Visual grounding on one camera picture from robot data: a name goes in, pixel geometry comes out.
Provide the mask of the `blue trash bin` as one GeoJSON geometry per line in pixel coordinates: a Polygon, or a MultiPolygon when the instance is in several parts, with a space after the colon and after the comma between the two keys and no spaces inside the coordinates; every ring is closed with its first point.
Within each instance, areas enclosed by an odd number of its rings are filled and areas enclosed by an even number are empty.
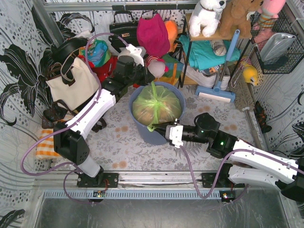
{"type": "MultiPolygon", "coordinates": [[[[179,116],[178,119],[181,119],[184,114],[185,114],[185,107],[186,107],[186,102],[185,102],[185,98],[183,96],[183,94],[181,93],[181,91],[176,88],[175,86],[165,83],[165,82],[156,82],[155,83],[156,86],[163,86],[164,88],[170,90],[172,93],[175,94],[175,96],[178,98],[180,105],[181,105],[181,114],[179,116]]],[[[166,144],[167,141],[164,138],[164,136],[162,136],[159,132],[157,131],[153,131],[150,132],[147,128],[146,125],[141,124],[140,122],[138,122],[132,111],[133,111],[133,102],[136,100],[136,98],[138,97],[138,95],[140,94],[140,92],[146,88],[147,86],[140,86],[138,87],[131,95],[130,99],[129,99],[129,111],[130,111],[130,115],[131,118],[133,119],[133,121],[135,122],[135,125],[137,127],[137,130],[139,132],[140,137],[148,144],[151,145],[163,145],[166,144]]]]}

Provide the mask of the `green trash bag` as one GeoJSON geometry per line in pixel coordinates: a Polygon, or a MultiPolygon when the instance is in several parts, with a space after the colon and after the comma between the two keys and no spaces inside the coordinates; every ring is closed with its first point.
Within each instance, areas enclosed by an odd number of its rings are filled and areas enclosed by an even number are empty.
{"type": "Polygon", "coordinates": [[[152,82],[145,86],[132,102],[133,117],[152,132],[154,124],[178,119],[182,114],[181,102],[168,88],[152,82]]]}

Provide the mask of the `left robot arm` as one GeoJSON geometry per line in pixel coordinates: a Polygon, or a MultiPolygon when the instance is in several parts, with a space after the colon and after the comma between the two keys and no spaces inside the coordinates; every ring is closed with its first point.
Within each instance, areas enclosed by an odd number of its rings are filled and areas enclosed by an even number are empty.
{"type": "Polygon", "coordinates": [[[103,115],[126,94],[134,84],[145,86],[155,77],[145,65],[136,64],[130,56],[122,56],[116,62],[111,76],[102,83],[92,100],[71,120],[54,127],[54,151],[72,162],[78,174],[80,188],[108,187],[111,176],[90,155],[86,143],[88,133],[103,115]]]}

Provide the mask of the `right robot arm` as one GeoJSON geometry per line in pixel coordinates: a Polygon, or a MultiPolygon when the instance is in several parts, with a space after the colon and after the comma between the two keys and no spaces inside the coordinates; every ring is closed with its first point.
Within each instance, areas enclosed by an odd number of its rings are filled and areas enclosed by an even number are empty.
{"type": "Polygon", "coordinates": [[[291,200],[304,200],[304,159],[280,157],[252,146],[219,129],[220,123],[209,113],[194,118],[194,125],[182,125],[178,119],[152,124],[172,146],[186,151],[184,142],[207,144],[207,152],[221,159],[213,179],[202,175],[203,186],[209,188],[202,195],[190,161],[188,166],[198,196],[208,198],[215,188],[234,188],[244,184],[273,188],[291,200]]]}

